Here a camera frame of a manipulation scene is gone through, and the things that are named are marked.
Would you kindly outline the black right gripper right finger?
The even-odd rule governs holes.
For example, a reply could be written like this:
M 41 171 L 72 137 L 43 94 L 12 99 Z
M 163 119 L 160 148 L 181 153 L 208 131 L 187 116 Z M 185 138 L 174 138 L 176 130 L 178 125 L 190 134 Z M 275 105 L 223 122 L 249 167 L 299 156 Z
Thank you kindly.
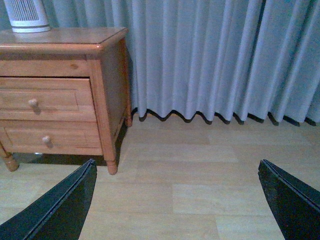
M 258 176 L 283 237 L 318 240 L 320 192 L 266 159 L 259 163 Z

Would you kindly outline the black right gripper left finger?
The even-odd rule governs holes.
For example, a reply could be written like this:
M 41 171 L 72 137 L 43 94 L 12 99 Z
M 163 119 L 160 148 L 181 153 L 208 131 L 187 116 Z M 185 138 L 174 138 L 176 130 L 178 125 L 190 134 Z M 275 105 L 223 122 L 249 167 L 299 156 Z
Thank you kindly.
M 0 226 L 2 240 L 77 240 L 97 179 L 93 159 Z

